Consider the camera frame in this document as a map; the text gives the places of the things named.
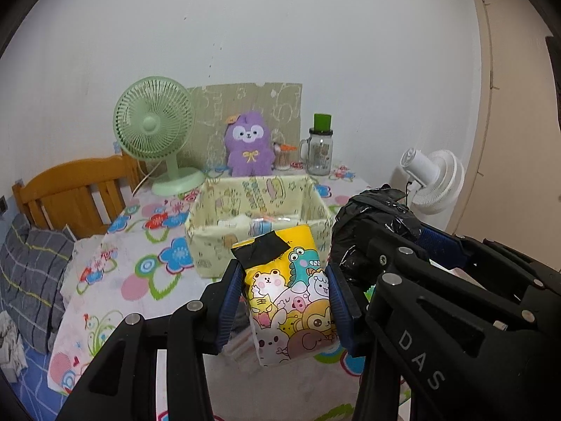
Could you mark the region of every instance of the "green desk fan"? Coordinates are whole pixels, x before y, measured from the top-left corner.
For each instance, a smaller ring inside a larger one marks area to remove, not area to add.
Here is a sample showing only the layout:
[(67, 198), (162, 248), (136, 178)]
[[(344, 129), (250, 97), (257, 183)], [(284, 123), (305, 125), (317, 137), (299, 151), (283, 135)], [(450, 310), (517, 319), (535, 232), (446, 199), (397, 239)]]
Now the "green desk fan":
[(165, 160), (168, 171), (152, 185), (159, 196), (184, 193), (205, 176), (195, 168), (179, 168), (177, 153), (191, 136), (195, 119), (187, 90), (166, 77), (146, 77), (119, 98), (113, 130), (121, 148), (138, 160)]

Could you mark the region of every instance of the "floral bedsheet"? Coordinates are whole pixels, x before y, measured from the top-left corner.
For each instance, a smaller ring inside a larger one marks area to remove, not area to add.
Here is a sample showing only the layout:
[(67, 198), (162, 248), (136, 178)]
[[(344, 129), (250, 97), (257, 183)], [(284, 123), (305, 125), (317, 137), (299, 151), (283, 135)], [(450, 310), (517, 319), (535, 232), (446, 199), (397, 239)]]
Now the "floral bedsheet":
[[(295, 166), (289, 173), (303, 171)], [(211, 171), (207, 175), (227, 174)], [(343, 165), (316, 181), (333, 213), (350, 196), (368, 188)], [(212, 283), (195, 272), (182, 226), (197, 194), (194, 190), (161, 198), (143, 188), (112, 223), (83, 269), (63, 317), (49, 363), (51, 389), (69, 394), (127, 314), (168, 315), (198, 299)], [(220, 355), (205, 356), (205, 366), (212, 408), (219, 421), (327, 421), (350, 419), (364, 358), (352, 358), (335, 346), (328, 353), (252, 374)], [(165, 351), (158, 354), (157, 375), (157, 419), (167, 421)]]

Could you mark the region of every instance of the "storage box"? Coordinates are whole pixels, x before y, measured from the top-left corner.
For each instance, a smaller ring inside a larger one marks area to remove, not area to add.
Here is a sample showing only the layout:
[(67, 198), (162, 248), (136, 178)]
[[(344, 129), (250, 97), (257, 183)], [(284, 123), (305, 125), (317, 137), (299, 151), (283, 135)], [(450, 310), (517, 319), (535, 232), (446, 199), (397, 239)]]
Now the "storage box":
[[(264, 234), (271, 227), (275, 230), (304, 223), (311, 228), (325, 267), (335, 217), (314, 186), (307, 175), (207, 179), (185, 222), (187, 244), (198, 274), (222, 277), (233, 257), (230, 248), (234, 243)], [(265, 221), (246, 217), (265, 217)], [(274, 220), (271, 225), (268, 217), (291, 220)]]

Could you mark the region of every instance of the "green lid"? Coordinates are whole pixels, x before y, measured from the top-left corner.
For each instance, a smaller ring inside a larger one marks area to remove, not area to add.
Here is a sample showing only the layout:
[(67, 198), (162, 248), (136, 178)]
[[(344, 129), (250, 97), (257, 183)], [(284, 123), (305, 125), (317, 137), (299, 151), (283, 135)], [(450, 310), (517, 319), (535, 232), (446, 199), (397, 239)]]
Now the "green lid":
[(329, 115), (329, 114), (314, 114), (313, 115), (313, 128), (316, 131), (329, 131), (331, 129), (331, 115)]

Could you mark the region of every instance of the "yellow cartoon package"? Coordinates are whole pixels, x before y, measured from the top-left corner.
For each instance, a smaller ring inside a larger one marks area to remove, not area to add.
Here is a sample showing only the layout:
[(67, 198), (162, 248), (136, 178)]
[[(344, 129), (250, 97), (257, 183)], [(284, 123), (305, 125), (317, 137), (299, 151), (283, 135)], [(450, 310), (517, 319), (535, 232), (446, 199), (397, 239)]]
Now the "yellow cartoon package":
[(240, 242), (232, 253), (246, 273), (261, 365), (317, 354), (333, 343), (329, 282), (308, 225)]

